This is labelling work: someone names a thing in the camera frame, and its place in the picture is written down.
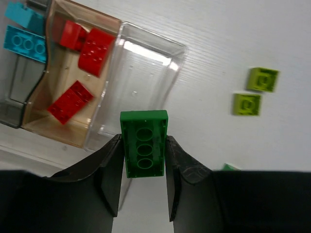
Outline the small cyan lego brick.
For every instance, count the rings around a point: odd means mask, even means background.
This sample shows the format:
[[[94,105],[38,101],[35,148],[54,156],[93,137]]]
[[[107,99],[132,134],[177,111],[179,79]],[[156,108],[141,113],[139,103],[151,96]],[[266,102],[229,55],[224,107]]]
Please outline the small cyan lego brick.
[[[4,15],[35,34],[44,34],[44,17],[23,3],[9,2]]]

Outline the small red lego brick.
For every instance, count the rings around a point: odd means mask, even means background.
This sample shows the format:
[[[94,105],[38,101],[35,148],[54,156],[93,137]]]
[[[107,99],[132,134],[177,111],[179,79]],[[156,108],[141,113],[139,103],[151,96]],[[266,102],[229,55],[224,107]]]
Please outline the small red lego brick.
[[[63,47],[80,52],[87,35],[88,32],[81,25],[67,20],[59,44]]]

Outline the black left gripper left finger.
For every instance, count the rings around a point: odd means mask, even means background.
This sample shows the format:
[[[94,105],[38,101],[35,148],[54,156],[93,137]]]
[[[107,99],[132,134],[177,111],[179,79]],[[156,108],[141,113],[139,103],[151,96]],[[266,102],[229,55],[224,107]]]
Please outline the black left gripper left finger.
[[[24,170],[1,171],[1,232],[111,232],[118,214],[123,160],[123,142],[116,135],[51,177]]]

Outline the long green lego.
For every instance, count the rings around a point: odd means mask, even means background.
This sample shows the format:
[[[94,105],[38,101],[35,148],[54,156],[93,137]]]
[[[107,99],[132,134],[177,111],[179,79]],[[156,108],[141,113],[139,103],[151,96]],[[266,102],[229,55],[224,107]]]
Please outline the long green lego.
[[[121,112],[127,178],[164,175],[168,119],[166,110]]]

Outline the long cyan lego brick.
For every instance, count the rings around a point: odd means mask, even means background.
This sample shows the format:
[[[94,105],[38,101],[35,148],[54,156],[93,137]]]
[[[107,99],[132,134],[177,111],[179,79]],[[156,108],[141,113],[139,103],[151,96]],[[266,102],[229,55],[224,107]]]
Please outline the long cyan lego brick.
[[[11,25],[6,27],[3,47],[44,64],[47,61],[45,37]]]

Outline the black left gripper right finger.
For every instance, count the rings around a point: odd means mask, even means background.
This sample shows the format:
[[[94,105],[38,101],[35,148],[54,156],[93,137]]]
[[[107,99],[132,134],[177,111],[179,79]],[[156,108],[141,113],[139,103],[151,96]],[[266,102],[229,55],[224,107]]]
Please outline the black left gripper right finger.
[[[166,139],[169,218],[176,233],[308,233],[311,175],[211,170]]]

